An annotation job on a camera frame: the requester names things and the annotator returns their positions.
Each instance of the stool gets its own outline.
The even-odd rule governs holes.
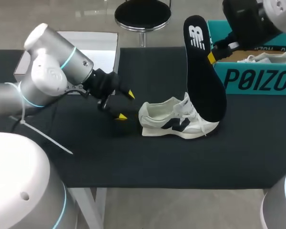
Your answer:
[[[139,32],[141,47],[146,47],[146,32],[163,28],[171,15],[171,0],[169,6],[158,0],[129,0],[121,4],[114,13],[119,26]]]

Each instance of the teal shoebox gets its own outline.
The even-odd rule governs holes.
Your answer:
[[[212,42],[224,39],[232,31],[227,21],[208,21],[208,26]],[[277,36],[255,50],[285,52],[286,34]],[[231,59],[233,62],[214,64],[227,94],[286,95],[286,64],[237,63],[233,56]]]

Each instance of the sneaker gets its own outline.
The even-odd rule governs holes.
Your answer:
[[[143,136],[177,135],[184,139],[207,135],[219,124],[204,120],[196,112],[188,93],[183,101],[172,97],[161,104],[144,103],[139,121]]]
[[[280,55],[267,53],[262,53],[258,56],[250,55],[247,59],[238,61],[238,63],[286,63],[286,52]]]

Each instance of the shoelace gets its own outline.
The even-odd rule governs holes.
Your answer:
[[[240,62],[244,62],[244,63],[249,63],[249,62],[252,62],[252,60],[250,60],[251,58],[254,58],[255,56],[253,55],[250,55],[248,56],[246,59],[243,59],[242,61],[238,61],[238,63]]]
[[[198,123],[200,126],[200,129],[202,131],[202,133],[206,136],[206,132],[205,132],[205,128],[204,128],[204,124],[203,124],[203,120],[202,117],[199,115],[199,113],[196,111],[196,109],[194,108],[193,104],[191,104],[192,109],[190,112],[188,112],[188,114],[184,114],[183,117],[185,118],[191,118],[191,119],[198,119]]]

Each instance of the new balance logo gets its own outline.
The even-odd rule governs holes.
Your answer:
[[[182,132],[190,123],[191,121],[188,118],[185,118],[182,123],[180,123],[180,118],[172,118],[161,128],[164,130],[171,128],[172,130]]]
[[[197,48],[205,50],[204,47],[204,35],[199,26],[194,27],[193,25],[189,26],[190,37],[192,37],[191,45]]]

